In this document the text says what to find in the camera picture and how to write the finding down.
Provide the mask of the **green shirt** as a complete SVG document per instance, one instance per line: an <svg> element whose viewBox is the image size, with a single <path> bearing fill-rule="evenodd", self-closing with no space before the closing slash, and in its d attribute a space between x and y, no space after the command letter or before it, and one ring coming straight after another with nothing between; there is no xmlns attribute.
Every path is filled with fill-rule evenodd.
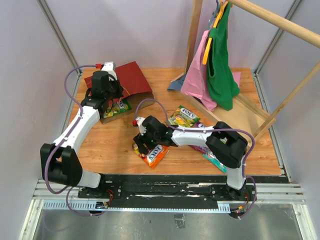
<svg viewBox="0 0 320 240"><path fill-rule="evenodd" d="M230 10L231 6L227 10L228 19ZM234 80L229 66L228 19L227 24L222 24L222 29L218 30L217 36L213 39L206 65L206 83L212 100L221 108L230 111L233 108L233 97L240 93L240 88Z"/></svg>

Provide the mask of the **pink shirt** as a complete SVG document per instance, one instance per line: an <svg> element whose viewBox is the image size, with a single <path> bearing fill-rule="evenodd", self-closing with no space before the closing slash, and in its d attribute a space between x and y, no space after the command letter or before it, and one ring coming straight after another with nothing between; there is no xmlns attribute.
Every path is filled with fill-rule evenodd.
<svg viewBox="0 0 320 240"><path fill-rule="evenodd" d="M195 97L209 110L213 111L217 103L210 97L207 87L207 65L203 65L203 56L210 30L204 31L198 49L186 74L181 92L185 95ZM233 73L233 78L240 87L240 74Z"/></svg>

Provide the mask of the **green snack packet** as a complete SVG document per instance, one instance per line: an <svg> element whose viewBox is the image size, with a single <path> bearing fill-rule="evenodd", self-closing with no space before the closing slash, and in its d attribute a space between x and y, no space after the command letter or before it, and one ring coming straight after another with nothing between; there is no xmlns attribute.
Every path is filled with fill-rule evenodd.
<svg viewBox="0 0 320 240"><path fill-rule="evenodd" d="M187 128L193 127L199 120L199 116L182 105L168 118L168 122L171 125L179 125Z"/></svg>

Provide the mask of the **teal hanger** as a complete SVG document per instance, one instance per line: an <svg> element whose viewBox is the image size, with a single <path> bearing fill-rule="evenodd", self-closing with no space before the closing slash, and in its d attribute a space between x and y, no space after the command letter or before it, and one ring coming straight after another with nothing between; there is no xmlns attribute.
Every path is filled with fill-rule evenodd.
<svg viewBox="0 0 320 240"><path fill-rule="evenodd" d="M216 0L216 9L215 11L213 12L209 22L208 22L208 25L207 25L207 30L210 30L213 25L214 25L214 21L216 20L217 16L218 16L218 13L220 11L220 8L221 6L225 3L225 0Z"/></svg>

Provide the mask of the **red paper bag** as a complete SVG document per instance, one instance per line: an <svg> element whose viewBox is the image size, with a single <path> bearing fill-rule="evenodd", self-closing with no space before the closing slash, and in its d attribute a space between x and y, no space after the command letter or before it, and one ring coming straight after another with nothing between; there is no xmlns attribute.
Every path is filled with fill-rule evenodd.
<svg viewBox="0 0 320 240"><path fill-rule="evenodd" d="M115 72L120 85L123 87L123 97L118 99L105 99L108 81L116 81L107 71L102 71L97 68L92 76L84 79L87 91L84 99L81 101L81 106L91 107L97 110L102 124L107 124L127 116L133 113L137 107L144 108L153 104L153 90L135 61L115 67ZM103 118L103 114L107 108L112 105L112 102L118 102L124 99L130 104L131 110L109 118Z"/></svg>

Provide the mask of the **orange Fox's candy packet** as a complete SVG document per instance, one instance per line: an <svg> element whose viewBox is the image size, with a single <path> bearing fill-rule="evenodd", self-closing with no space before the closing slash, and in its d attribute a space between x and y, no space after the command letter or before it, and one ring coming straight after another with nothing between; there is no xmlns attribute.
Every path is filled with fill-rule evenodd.
<svg viewBox="0 0 320 240"><path fill-rule="evenodd" d="M149 151L148 154L140 153L136 143L132 144L133 152L141 158L151 169L154 169L158 163L167 155L169 147L157 145L153 150Z"/></svg>

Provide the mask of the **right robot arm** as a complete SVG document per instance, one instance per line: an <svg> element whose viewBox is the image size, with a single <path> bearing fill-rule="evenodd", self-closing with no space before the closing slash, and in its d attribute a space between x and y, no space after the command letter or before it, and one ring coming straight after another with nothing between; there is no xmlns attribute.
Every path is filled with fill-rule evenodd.
<svg viewBox="0 0 320 240"><path fill-rule="evenodd" d="M245 162L250 153L248 141L240 135L243 130L231 128L218 121L209 127L185 127L161 123L154 116L136 117L132 125L139 129L133 138L138 150L148 154L158 145L166 147L198 146L208 148L226 167L226 193L232 200L240 199L245 193Z"/></svg>

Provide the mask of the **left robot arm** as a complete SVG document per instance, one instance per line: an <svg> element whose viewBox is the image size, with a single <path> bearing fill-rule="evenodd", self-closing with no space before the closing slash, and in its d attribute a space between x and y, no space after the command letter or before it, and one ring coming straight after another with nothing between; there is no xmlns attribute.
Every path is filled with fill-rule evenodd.
<svg viewBox="0 0 320 240"><path fill-rule="evenodd" d="M121 98L123 90L110 62L92 74L91 88L82 102L76 102L79 110L70 125L53 143L40 148L42 177L47 186L53 182L65 187L87 187L96 198L107 193L102 175L83 169L78 152L89 131L103 118L109 103Z"/></svg>

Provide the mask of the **teal Fox's candy packet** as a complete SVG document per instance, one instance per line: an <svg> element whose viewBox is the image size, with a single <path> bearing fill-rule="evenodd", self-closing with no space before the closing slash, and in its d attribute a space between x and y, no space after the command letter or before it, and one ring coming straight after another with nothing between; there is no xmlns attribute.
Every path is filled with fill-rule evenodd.
<svg viewBox="0 0 320 240"><path fill-rule="evenodd" d="M203 153L202 156L216 166L221 172L227 172L227 168L211 152Z"/></svg>

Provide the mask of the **yellow hanger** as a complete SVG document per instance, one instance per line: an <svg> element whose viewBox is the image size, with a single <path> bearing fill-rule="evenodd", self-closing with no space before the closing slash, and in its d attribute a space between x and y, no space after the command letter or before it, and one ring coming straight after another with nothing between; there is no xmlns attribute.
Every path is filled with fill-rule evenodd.
<svg viewBox="0 0 320 240"><path fill-rule="evenodd" d="M202 59L202 64L207 65L208 59L209 59L209 53L212 48L212 45L214 43L214 38L218 35L218 30L222 29L223 24L227 24L228 22L228 13L227 11L229 10L230 2L229 1L223 1L221 0L219 2L220 7L218 10L218 14L215 18L215 21L210 29L209 35L208 35L208 40L204 49L204 55Z"/></svg>

